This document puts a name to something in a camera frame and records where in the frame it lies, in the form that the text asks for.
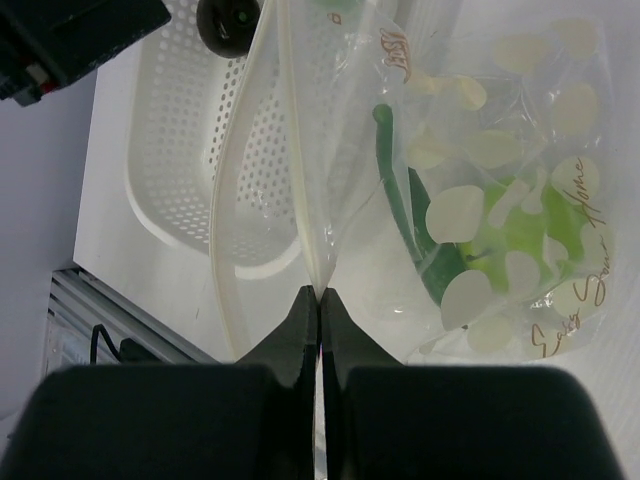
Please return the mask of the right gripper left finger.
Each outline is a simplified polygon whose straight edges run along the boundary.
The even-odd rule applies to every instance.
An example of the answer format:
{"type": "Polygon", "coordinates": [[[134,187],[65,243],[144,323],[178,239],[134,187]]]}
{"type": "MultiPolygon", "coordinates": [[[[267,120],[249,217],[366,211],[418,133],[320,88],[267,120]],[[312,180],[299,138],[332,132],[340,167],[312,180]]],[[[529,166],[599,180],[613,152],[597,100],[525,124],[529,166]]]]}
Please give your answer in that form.
{"type": "Polygon", "coordinates": [[[5,479],[311,479],[318,303],[233,364],[73,367],[29,400],[5,479]]]}

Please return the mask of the light green apple toy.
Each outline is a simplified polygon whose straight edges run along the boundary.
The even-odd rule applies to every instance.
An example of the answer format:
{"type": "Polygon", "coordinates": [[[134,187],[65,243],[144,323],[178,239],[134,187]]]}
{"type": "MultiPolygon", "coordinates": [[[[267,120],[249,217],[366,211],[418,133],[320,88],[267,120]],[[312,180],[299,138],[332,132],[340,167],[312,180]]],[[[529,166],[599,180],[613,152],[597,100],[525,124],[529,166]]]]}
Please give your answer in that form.
{"type": "Polygon", "coordinates": [[[486,188],[483,220],[476,236],[457,247],[468,268],[483,272],[500,295],[509,292],[507,254],[518,251],[529,255],[538,267],[539,281],[531,293],[536,296],[568,279],[584,259],[580,233],[586,219],[576,205],[546,185],[541,193],[541,212],[527,213],[517,205],[502,226],[491,226],[491,209],[515,181],[508,178],[504,186],[486,188]]]}

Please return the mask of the dark round fruit toy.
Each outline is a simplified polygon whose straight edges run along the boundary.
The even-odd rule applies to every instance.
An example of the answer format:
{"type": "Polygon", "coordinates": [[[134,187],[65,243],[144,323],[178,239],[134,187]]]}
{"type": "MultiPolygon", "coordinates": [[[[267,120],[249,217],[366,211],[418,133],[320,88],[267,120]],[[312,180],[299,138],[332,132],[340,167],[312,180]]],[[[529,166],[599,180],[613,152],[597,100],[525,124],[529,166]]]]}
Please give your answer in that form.
{"type": "Polygon", "coordinates": [[[202,42],[211,52],[235,59],[248,54],[260,14],[256,0],[201,0],[196,24],[202,42]]]}

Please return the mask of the green cabbage toy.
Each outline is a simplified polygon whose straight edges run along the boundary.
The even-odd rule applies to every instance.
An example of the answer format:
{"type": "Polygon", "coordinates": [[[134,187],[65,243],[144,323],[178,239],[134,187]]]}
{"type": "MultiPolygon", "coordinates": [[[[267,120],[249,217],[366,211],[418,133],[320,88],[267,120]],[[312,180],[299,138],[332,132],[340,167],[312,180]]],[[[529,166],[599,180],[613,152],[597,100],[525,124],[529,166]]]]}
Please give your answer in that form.
{"type": "Polygon", "coordinates": [[[311,4],[321,13],[346,16],[363,16],[365,12],[379,10],[378,1],[365,0],[313,0],[311,4]]]}

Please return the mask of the green chili pepper toy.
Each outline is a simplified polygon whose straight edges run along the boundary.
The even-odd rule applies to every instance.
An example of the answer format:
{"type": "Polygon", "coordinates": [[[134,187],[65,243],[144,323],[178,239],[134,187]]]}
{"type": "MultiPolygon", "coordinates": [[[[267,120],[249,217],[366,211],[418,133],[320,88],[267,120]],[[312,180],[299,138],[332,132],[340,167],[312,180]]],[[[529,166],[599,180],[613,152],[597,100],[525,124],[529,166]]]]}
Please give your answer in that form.
{"type": "Polygon", "coordinates": [[[440,305],[444,293],[455,277],[467,266],[453,243],[438,244],[426,226],[427,208],[431,200],[418,173],[407,167],[410,205],[406,206],[398,177],[393,167],[394,116],[387,104],[372,110],[376,123],[376,160],[381,183],[398,231],[431,300],[440,305]]]}

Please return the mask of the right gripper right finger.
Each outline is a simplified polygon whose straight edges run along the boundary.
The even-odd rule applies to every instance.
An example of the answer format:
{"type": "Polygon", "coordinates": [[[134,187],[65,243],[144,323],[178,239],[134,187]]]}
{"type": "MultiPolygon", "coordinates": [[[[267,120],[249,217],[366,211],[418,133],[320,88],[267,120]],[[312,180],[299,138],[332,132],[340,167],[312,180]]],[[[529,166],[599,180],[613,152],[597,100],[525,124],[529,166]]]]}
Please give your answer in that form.
{"type": "Polygon", "coordinates": [[[319,304],[332,479],[620,479],[587,391],[548,367],[406,366],[319,304]]]}

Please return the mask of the clear dotted zip bag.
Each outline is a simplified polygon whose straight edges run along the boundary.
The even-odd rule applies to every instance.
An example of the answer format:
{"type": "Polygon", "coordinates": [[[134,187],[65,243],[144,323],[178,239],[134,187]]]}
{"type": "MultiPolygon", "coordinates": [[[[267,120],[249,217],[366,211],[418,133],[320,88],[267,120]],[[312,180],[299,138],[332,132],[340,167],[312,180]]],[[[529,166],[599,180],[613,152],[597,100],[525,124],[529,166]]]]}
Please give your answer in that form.
{"type": "Polygon", "coordinates": [[[268,1],[213,196],[232,351],[335,289],[403,361],[520,362],[608,308],[610,70],[585,3],[268,1]]]}

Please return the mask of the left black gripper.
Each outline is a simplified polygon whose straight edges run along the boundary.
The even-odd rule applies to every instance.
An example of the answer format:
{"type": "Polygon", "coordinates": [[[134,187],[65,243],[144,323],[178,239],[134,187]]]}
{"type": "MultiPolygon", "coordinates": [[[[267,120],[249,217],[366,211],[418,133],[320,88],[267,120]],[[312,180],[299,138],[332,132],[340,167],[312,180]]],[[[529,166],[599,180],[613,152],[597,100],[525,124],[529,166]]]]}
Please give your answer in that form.
{"type": "Polygon", "coordinates": [[[162,1],[3,1],[1,99],[37,103],[170,19],[162,1]]]}

